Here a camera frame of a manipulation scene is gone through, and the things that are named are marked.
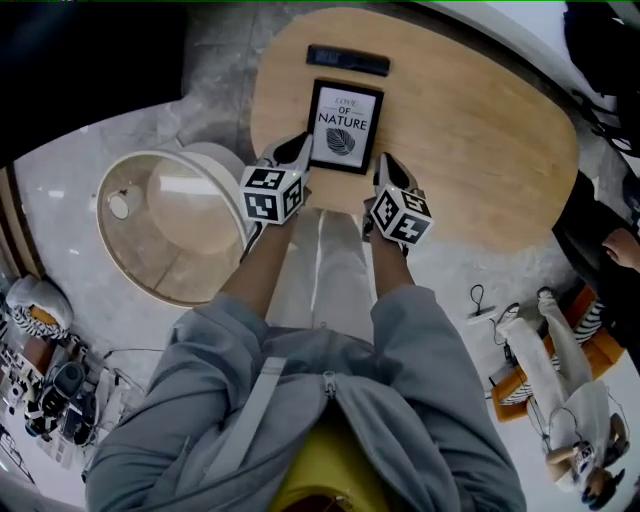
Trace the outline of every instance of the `person in white clothes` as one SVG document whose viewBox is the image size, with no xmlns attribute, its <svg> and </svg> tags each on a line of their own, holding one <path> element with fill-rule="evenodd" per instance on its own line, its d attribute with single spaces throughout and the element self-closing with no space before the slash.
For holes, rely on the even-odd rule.
<svg viewBox="0 0 640 512">
<path fill-rule="evenodd" d="M 553 367 L 538 334 L 518 317 L 519 309 L 519 304 L 509 306 L 497 329 L 526 373 L 548 426 L 549 473 L 561 490 L 577 490 L 590 510 L 600 510 L 624 476 L 624 470 L 614 477 L 604 469 L 608 447 L 615 446 L 620 455 L 629 449 L 624 423 L 617 414 L 609 417 L 607 388 L 593 380 L 589 362 L 551 290 L 538 292 L 538 309 L 549 324 L 560 371 Z"/>
</svg>

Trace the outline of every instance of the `black bag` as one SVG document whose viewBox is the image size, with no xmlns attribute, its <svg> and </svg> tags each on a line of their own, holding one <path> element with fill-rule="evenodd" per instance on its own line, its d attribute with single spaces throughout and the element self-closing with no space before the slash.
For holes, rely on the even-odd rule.
<svg viewBox="0 0 640 512">
<path fill-rule="evenodd" d="M 617 21 L 606 3 L 567 2 L 567 6 L 564 34 L 571 61 L 594 91 L 618 99 L 617 111 L 610 112 L 573 91 L 580 112 L 596 135 L 618 151 L 640 158 L 640 74 L 634 57 L 640 50 L 640 32 Z M 617 116 L 619 126 L 601 121 L 596 112 Z"/>
</svg>

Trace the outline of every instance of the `transparent round table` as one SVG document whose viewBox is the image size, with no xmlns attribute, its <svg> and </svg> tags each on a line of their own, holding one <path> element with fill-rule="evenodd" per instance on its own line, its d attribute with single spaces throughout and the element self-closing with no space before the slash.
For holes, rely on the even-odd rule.
<svg viewBox="0 0 640 512">
<path fill-rule="evenodd" d="M 201 154 L 144 151 L 105 175 L 100 235 L 118 268 L 153 297 L 183 307 L 206 303 L 237 268 L 247 233 L 236 181 L 244 164 L 228 153 L 233 172 Z"/>
</svg>

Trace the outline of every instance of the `marble floor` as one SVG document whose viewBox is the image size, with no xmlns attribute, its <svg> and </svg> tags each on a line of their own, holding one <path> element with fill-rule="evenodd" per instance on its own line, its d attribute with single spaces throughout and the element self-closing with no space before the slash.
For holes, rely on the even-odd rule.
<svg viewBox="0 0 640 512">
<path fill-rule="evenodd" d="M 95 214 L 95 193 L 106 169 L 131 151 L 207 140 L 228 147 L 251 163 L 255 155 L 249 138 L 249 113 L 261 52 L 293 17 L 332 5 L 190 5 L 185 44 L 186 96 L 182 100 L 84 127 L 15 163 L 23 208 L 47 273 L 71 302 L 74 329 L 98 351 L 163 348 L 170 326 L 184 311 L 147 296 L 110 260 L 98 234 Z M 543 93 L 556 96 L 553 88 L 503 48 L 448 23 L 427 8 L 416 12 L 384 3 L 356 7 L 445 34 L 498 61 Z M 599 177 L 601 200 L 627 215 L 620 199 L 625 164 L 591 134 L 575 112 L 567 111 L 579 134 L 581 169 L 592 178 Z M 434 240 L 423 253 L 412 254 L 410 263 L 416 281 L 436 291 L 459 328 L 487 388 L 487 377 L 502 366 L 504 359 L 501 347 L 494 344 L 491 324 L 466 324 L 474 306 L 469 299 L 470 288 L 483 284 L 485 304 L 502 309 L 516 300 L 533 302 L 542 285 L 565 290 L 576 279 L 551 234 L 540 246 L 509 256 Z M 152 352 L 116 353 L 110 363 L 144 385 L 157 359 L 158 354 Z"/>
</svg>

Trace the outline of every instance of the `framed print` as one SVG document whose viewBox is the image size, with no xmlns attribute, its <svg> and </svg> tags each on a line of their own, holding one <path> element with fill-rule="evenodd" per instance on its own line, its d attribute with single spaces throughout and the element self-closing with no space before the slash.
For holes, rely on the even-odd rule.
<svg viewBox="0 0 640 512">
<path fill-rule="evenodd" d="M 316 80 L 307 124 L 311 165 L 366 174 L 383 97 L 382 91 Z"/>
</svg>

